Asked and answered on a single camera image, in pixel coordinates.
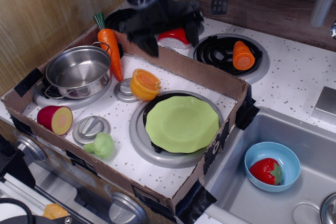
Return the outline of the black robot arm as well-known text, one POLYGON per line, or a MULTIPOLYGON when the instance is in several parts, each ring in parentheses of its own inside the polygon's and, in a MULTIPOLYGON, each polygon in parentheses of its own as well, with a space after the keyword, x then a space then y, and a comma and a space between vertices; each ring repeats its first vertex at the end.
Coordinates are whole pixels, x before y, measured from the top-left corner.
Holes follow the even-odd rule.
POLYGON ((156 35, 183 28, 192 46, 199 42, 198 27, 203 15, 197 1, 126 0, 136 14, 120 23, 119 29, 128 40, 151 56, 158 56, 156 35))

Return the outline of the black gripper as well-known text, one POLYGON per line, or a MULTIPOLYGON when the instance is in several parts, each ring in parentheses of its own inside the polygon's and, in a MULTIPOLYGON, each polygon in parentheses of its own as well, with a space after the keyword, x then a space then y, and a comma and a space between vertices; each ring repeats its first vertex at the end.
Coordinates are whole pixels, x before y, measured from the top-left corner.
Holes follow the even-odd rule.
POLYGON ((203 21, 203 16, 197 1, 127 0, 127 2, 137 12, 126 22, 127 27, 132 29, 127 34, 128 40, 150 56, 159 55, 156 38, 150 34, 183 28, 186 39, 193 47, 199 43, 198 27, 203 21))

